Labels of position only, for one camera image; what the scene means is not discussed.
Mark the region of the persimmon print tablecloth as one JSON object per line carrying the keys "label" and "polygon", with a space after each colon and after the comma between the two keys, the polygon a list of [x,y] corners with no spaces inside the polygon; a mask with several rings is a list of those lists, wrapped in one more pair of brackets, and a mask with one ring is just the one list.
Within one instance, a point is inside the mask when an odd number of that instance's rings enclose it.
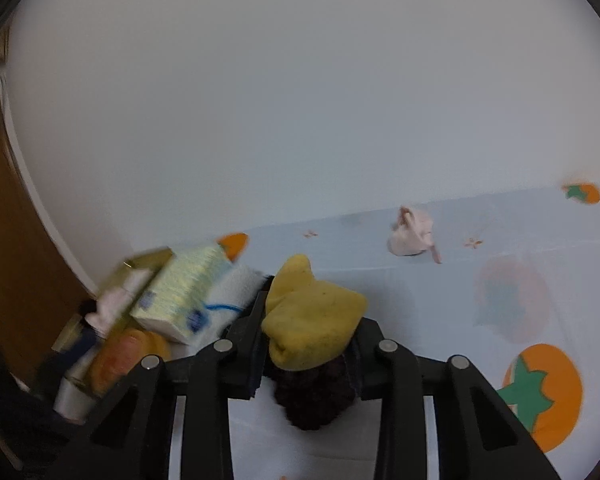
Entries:
{"label": "persimmon print tablecloth", "polygon": [[317,278],[367,298],[388,338],[427,358],[467,356],[494,387],[535,344],[562,350],[583,399],[548,457],[562,478],[586,477],[600,460],[600,202],[542,188],[427,210],[439,261],[389,252],[387,209],[254,229],[242,263],[274,274],[306,255]]}

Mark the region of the brown wooden door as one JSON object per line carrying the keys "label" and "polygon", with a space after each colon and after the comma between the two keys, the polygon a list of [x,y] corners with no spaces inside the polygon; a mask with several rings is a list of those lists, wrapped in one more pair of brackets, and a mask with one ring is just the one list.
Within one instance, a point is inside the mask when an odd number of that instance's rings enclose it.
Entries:
{"label": "brown wooden door", "polygon": [[0,346],[26,385],[81,301],[91,296],[62,258],[24,188],[0,96]]}

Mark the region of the gold rectangular tin box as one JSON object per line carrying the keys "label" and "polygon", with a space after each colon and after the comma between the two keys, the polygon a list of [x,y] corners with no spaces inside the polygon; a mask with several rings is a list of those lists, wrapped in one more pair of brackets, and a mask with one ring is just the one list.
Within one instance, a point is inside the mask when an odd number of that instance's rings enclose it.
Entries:
{"label": "gold rectangular tin box", "polygon": [[102,282],[95,298],[95,311],[84,318],[84,323],[79,313],[73,315],[58,335],[52,350],[68,350],[78,341],[87,325],[94,328],[98,341],[106,340],[115,330],[125,326],[137,299],[173,256],[171,248],[161,247],[119,263]]}

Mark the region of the white sock blue band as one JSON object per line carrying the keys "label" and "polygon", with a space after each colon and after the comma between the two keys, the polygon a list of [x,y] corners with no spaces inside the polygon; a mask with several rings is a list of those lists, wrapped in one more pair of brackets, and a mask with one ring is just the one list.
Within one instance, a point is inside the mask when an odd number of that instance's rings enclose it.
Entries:
{"label": "white sock blue band", "polygon": [[186,318],[186,326],[192,332],[188,338],[188,354],[193,356],[218,340],[223,330],[250,305],[265,281],[263,273],[244,264],[228,270],[212,286],[202,305]]}

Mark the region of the yellow cloth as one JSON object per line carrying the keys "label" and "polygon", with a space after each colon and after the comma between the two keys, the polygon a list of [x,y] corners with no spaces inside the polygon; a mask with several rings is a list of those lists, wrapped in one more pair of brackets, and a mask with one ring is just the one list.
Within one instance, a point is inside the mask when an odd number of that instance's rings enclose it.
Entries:
{"label": "yellow cloth", "polygon": [[261,330],[272,362],[302,372],[338,358],[367,309],[365,296],[312,272],[307,256],[291,256],[279,269],[265,300]]}

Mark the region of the pink cloth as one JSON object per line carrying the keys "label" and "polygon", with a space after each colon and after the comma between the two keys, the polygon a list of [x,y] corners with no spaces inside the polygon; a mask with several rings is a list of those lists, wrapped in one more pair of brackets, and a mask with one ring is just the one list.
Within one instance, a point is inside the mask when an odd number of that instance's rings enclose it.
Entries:
{"label": "pink cloth", "polygon": [[132,268],[127,264],[114,272],[108,286],[96,299],[96,310],[85,315],[85,321],[94,328],[99,338],[108,337],[119,318],[134,304],[151,275],[152,271],[148,268]]}

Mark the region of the yellow dotted tissue pack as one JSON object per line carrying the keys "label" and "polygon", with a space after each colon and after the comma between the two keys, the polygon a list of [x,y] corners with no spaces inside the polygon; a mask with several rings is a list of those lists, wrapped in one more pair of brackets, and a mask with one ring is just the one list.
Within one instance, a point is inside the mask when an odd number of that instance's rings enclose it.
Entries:
{"label": "yellow dotted tissue pack", "polygon": [[221,245],[211,243],[177,252],[142,292],[131,318],[146,330],[188,344],[213,285],[232,267]]}

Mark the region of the pink tissue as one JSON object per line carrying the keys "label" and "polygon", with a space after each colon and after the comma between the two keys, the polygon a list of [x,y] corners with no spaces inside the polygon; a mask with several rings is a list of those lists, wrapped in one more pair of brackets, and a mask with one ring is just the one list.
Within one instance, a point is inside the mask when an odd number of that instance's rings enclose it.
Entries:
{"label": "pink tissue", "polygon": [[434,262],[442,260],[437,250],[432,227],[434,220],[421,209],[401,206],[388,238],[388,249],[398,257],[415,257],[429,252]]}

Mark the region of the black fuzzy cloth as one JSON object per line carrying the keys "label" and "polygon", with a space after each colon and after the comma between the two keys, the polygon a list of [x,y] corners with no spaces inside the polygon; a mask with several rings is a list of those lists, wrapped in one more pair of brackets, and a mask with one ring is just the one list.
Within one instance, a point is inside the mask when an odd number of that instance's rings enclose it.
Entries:
{"label": "black fuzzy cloth", "polygon": [[270,378],[275,402],[284,410],[291,426],[303,431],[328,426],[356,399],[344,356],[296,372],[273,366]]}

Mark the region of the white waffle cloth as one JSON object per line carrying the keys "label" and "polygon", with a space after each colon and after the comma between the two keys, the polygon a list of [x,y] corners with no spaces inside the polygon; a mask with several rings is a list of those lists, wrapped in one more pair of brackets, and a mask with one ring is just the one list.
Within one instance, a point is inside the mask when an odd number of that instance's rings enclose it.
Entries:
{"label": "white waffle cloth", "polygon": [[87,380],[94,357],[94,351],[87,352],[68,370],[60,383],[54,410],[69,422],[83,424],[98,400]]}

